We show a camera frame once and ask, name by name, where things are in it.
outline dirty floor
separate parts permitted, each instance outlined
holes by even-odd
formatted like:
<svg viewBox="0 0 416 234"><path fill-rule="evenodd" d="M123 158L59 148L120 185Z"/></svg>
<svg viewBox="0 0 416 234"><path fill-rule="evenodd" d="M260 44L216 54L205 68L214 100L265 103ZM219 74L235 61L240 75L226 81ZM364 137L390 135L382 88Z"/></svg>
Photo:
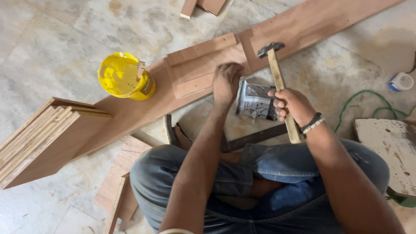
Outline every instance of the dirty floor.
<svg viewBox="0 0 416 234"><path fill-rule="evenodd" d="M0 2L0 142L9 137L49 97L94 103L107 96L97 81L100 62L128 52L146 63L229 32L240 32L303 0L228 0L215 17L196 9L179 17L184 0L2 0ZM393 92L386 85L413 66L416 0L407 0L281 62L288 87L308 96L335 129L346 100L371 89L409 112L415 90ZM272 84L266 68L250 82ZM174 122L195 138L213 104L207 96L172 113ZM337 134L353 138L354 118L371 117L386 106L371 94L347 107ZM228 140L274 126L276 122L234 115L225 127ZM393 115L380 111L377 118ZM151 145L166 144L155 121L133 134ZM287 143L287 135L262 144ZM123 142L118 140L66 165L57 174L0 191L0 230L18 233L102 233L108 213L92 204ZM416 234L416 210L390 202L408 234ZM115 233L153 233L140 209Z"/></svg>

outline hammer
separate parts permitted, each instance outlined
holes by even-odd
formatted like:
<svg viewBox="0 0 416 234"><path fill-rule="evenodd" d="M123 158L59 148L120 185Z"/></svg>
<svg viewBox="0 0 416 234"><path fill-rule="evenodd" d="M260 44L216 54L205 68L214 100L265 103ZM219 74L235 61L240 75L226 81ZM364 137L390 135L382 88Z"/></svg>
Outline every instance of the hammer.
<svg viewBox="0 0 416 234"><path fill-rule="evenodd" d="M286 88L283 76L280 73L279 64L277 63L275 52L283 49L285 44L282 42L272 42L269 45L263 47L257 52L259 58L269 57L270 69L272 71L273 80L275 81L276 91L281 91ZM286 108L287 115L285 119L287 133L289 134L290 143L298 144L302 142L302 136L300 135L297 124Z"/></svg>

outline hand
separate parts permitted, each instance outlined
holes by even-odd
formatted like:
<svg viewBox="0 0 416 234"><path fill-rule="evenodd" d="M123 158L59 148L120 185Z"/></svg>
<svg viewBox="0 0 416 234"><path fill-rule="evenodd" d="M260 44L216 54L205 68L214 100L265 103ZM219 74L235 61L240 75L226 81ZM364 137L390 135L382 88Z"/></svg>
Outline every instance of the hand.
<svg viewBox="0 0 416 234"><path fill-rule="evenodd" d="M221 111L229 111L238 92L238 82L244 72L244 67L238 63L219 65L214 74L212 92L214 93L214 107Z"/></svg>
<svg viewBox="0 0 416 234"><path fill-rule="evenodd" d="M271 90L267 95L276 97L273 105L280 121L286 119L287 110L285 107L289 109L290 114L300 127L309 124L316 114L316 110L312 107L308 98L299 91L286 88L279 92Z"/></svg>

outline glue bucket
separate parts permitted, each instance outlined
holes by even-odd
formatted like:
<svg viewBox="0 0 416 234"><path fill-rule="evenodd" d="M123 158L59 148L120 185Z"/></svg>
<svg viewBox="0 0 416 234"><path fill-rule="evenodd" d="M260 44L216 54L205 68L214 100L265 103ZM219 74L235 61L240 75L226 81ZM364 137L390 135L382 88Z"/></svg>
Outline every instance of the glue bucket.
<svg viewBox="0 0 416 234"><path fill-rule="evenodd" d="M389 86L394 91L409 90L413 87L413 84L414 84L413 78L404 72L401 72L395 75L389 81Z"/></svg>
<svg viewBox="0 0 416 234"><path fill-rule="evenodd" d="M135 56L124 52L108 56L98 69L101 86L115 97L140 101L150 98L155 92L156 83L146 69L141 77L137 77L139 61Z"/></svg>

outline bracelet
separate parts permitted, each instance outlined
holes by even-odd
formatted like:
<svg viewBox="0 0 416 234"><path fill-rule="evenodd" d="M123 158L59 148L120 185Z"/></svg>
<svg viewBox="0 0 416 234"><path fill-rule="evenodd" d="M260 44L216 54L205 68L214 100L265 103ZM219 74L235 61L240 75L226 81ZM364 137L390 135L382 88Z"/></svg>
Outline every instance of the bracelet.
<svg viewBox="0 0 416 234"><path fill-rule="evenodd" d="M309 127L309 126L311 126L312 124L314 124L316 121L318 121L320 118L321 118L321 113L320 112L317 112L316 114L315 114L315 116L312 118L312 120L309 122L309 124L307 124L307 125L305 125L305 126L303 126L303 127L301 127L300 128L300 132L303 132L303 131L305 131L305 129L307 128L307 127Z"/></svg>
<svg viewBox="0 0 416 234"><path fill-rule="evenodd" d="M325 118L322 117L320 119L318 119L315 123L311 124L310 126L308 126L305 130L303 130L303 134L306 134L307 132L309 132L310 130L312 130L314 127L318 126L319 124L321 124L322 122L325 121Z"/></svg>

